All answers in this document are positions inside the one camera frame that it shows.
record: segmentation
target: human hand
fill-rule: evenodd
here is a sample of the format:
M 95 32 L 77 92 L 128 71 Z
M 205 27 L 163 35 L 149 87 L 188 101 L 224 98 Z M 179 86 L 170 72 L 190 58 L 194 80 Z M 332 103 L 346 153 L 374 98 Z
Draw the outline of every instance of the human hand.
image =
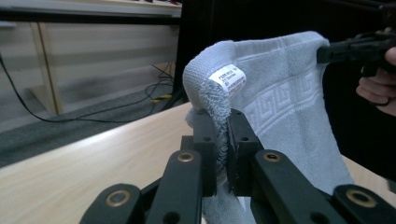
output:
M 396 48 L 385 53 L 385 60 L 396 65 Z M 362 77 L 356 93 L 364 99 L 378 104 L 380 111 L 396 117 L 396 74 L 378 68 L 374 77 Z

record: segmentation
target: greek key pattern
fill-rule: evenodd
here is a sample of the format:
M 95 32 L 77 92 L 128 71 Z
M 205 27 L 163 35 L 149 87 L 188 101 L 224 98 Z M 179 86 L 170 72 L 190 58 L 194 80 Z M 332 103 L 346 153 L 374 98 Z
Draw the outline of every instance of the greek key pattern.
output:
M 278 121 L 296 110 L 307 108 L 322 96 L 317 71 L 303 76 L 290 77 L 256 95 L 245 107 L 245 114 L 256 132 L 265 132 Z

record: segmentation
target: electrical cable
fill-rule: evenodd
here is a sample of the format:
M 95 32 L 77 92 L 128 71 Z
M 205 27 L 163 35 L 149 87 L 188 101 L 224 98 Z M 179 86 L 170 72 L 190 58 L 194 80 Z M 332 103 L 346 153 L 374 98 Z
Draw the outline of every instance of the electrical cable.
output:
M 1 55 L 1 53 L 0 53 L 0 64 L 2 65 L 3 70 L 4 70 L 4 72 L 6 73 L 6 76 L 7 76 L 8 80 L 9 80 L 9 82 L 10 82 L 10 84 L 11 84 L 12 89 L 14 90 L 15 94 L 16 94 L 17 97 L 18 97 L 18 100 L 21 102 L 21 104 L 23 105 L 23 107 L 24 107 L 32 116 L 34 116 L 35 118 L 40 119 L 40 120 L 42 120 L 42 121 L 53 122 L 53 123 L 70 122 L 70 121 L 96 121 L 96 122 L 105 122 L 105 123 L 128 123 L 128 122 L 132 122 L 132 121 L 135 121 L 135 120 L 138 120 L 138 119 L 131 119 L 131 120 L 102 120 L 102 119 L 84 119 L 84 118 L 85 118 L 85 117 L 88 117 L 88 116 L 95 115 L 95 114 L 107 112 L 107 111 L 110 111 L 110 110 L 119 109 L 119 108 L 122 108 L 122 107 L 125 107 L 125 106 L 136 105 L 136 104 L 139 104 L 139 103 L 144 102 L 144 101 L 147 100 L 148 98 L 150 98 L 150 99 L 152 100 L 151 94 L 155 92 L 155 90 L 157 89 L 158 86 L 161 86 L 161 85 L 173 86 L 173 85 L 170 85 L 170 84 L 162 84 L 162 82 L 167 81 L 167 80 L 159 80 L 156 84 L 152 84 L 152 85 L 147 86 L 147 87 L 145 88 L 145 94 L 146 94 L 147 96 L 144 97 L 144 98 L 142 98 L 141 100 L 136 101 L 136 102 L 132 102 L 132 103 L 129 103 L 129 104 L 127 104 L 127 105 L 119 105 L 119 106 L 111 107 L 111 108 L 109 108 L 109 109 L 104 109 L 104 110 L 96 111 L 96 112 L 93 112 L 93 113 L 90 113 L 90 114 L 78 116 L 78 117 L 76 117 L 76 118 L 74 118 L 74 119 L 58 119 L 58 120 L 56 120 L 56 119 L 43 119 L 43 118 L 40 118 L 39 116 L 37 116 L 35 113 L 33 113 L 33 112 L 29 109 L 29 107 L 26 105 L 26 103 L 23 101 L 23 99 L 21 98 L 21 96 L 20 96 L 20 94 L 18 93 L 17 88 L 15 87 L 15 84 L 14 84 L 14 82 L 13 82 L 13 80 L 12 80 L 12 78 L 11 78 L 9 72 L 8 72 L 8 70 L 6 69 L 6 65 L 4 64 L 3 57 L 2 57 L 2 55 Z M 159 76 L 162 75 L 162 74 L 166 74 L 163 70 L 160 70 L 160 71 L 161 71 L 161 73 L 159 74 Z M 152 90 L 150 93 L 148 93 L 149 88 L 152 88 L 152 87 L 154 87 L 153 90 Z M 155 104 L 152 104 L 151 109 L 150 109 L 149 113 L 148 113 L 146 116 L 148 116 L 148 115 L 150 115 L 150 114 L 152 113 L 152 111 L 154 110 L 154 107 L 155 107 Z

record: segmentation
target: wooden table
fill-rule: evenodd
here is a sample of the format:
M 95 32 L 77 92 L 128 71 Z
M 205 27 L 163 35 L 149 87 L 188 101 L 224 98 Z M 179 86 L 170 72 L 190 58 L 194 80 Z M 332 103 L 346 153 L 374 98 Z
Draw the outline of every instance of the wooden table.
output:
M 118 183 L 143 188 L 163 174 L 182 135 L 190 104 L 60 147 L 0 169 L 0 223 L 79 223 L 107 187 Z M 396 205 L 386 182 L 348 161 L 361 185 Z

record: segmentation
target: sock label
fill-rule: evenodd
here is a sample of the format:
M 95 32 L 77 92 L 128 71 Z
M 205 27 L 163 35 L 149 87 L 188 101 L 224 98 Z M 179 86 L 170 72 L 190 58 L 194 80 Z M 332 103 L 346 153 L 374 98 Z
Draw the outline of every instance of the sock label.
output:
M 209 79 L 219 83 L 228 92 L 230 99 L 240 92 L 247 82 L 245 73 L 233 64 L 220 68 Z

